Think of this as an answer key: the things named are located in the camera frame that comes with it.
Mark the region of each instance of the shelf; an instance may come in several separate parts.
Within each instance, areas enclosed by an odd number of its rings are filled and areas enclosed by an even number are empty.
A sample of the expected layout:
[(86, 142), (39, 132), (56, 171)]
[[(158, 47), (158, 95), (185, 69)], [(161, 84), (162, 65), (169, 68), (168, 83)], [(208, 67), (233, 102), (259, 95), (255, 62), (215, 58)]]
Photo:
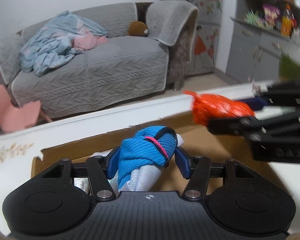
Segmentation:
[(242, 24), (254, 27), (256, 29), (271, 33), (272, 35), (275, 35), (275, 36), (278, 36), (278, 37), (282, 38), (283, 40), (286, 40), (286, 41), (290, 40), (290, 38), (281, 35), (281, 33), (279, 31), (269, 30), (269, 29), (266, 29), (266, 28), (263, 28), (263, 27), (260, 27), (260, 26), (254, 25), (254, 24), (247, 23), (244, 19), (237, 19), (237, 18), (232, 18), (232, 17), (230, 17), (230, 18), (231, 18), (231, 20), (233, 20), (235, 22), (242, 23)]
[(282, 1), (282, 0), (256, 0), (256, 1), (259, 1), (259, 2), (262, 2), (262, 3), (267, 3), (267, 4), (271, 4), (271, 5), (274, 5), (274, 6), (277, 6), (279, 8), (285, 8), (285, 4), (289, 4), (291, 9), (294, 10), (300, 10), (299, 7), (295, 6), (294, 3), (290, 3), (290, 2), (285, 2), (285, 1)]

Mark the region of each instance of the light blue blanket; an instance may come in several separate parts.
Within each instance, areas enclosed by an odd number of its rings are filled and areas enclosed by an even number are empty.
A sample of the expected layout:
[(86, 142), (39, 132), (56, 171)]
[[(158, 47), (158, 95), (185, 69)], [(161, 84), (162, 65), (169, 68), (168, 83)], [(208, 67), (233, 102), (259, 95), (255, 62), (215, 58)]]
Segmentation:
[(71, 41), (77, 35), (85, 35), (88, 29), (93, 35), (106, 36), (99, 24), (69, 11), (64, 11), (47, 22), (20, 50), (21, 68), (34, 71), (37, 76), (49, 69), (60, 67), (82, 50), (72, 48)]

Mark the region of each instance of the refrigerator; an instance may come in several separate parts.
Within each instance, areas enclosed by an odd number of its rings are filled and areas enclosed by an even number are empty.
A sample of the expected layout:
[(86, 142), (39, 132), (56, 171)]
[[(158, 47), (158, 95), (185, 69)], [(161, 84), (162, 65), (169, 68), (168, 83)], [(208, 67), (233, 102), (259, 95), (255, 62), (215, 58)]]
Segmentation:
[(192, 61), (186, 68), (186, 75), (212, 73), (218, 52), (222, 15), (222, 0), (185, 0), (199, 9)]

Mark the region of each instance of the cardboard box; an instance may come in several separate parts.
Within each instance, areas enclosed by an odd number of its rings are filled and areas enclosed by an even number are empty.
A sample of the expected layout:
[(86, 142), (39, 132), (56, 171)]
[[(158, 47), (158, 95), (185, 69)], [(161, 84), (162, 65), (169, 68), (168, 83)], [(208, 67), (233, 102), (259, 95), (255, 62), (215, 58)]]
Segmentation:
[[(122, 140), (133, 137), (138, 130), (151, 125), (164, 125), (173, 128), (176, 133), (182, 136), (184, 140), (182, 147), (191, 156), (204, 155), (213, 162), (225, 162), (228, 158), (235, 158), (286, 190), (266, 162), (253, 160), (249, 146), (242, 137), (212, 135), (204, 126), (193, 123), (191, 112), (43, 149), (43, 160), (38, 157), (33, 159), (31, 176), (35, 176), (62, 158), (70, 158), (74, 163), (85, 162), (94, 152), (103, 152), (119, 146)], [(152, 190), (178, 190), (181, 193), (187, 183), (188, 180), (184, 179), (180, 174), (173, 157), (168, 168), (153, 186)], [(222, 179), (210, 179), (208, 194), (221, 185)]]

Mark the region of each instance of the gray fluffy throw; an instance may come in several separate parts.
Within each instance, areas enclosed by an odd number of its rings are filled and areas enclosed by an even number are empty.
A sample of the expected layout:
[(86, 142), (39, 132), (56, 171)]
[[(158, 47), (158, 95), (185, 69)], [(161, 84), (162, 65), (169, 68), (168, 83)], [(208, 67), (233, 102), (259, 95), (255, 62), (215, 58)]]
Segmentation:
[(176, 44), (183, 27), (188, 28), (186, 61), (191, 61), (198, 8), (186, 1), (167, 0), (151, 4), (146, 13), (149, 37), (169, 47)]

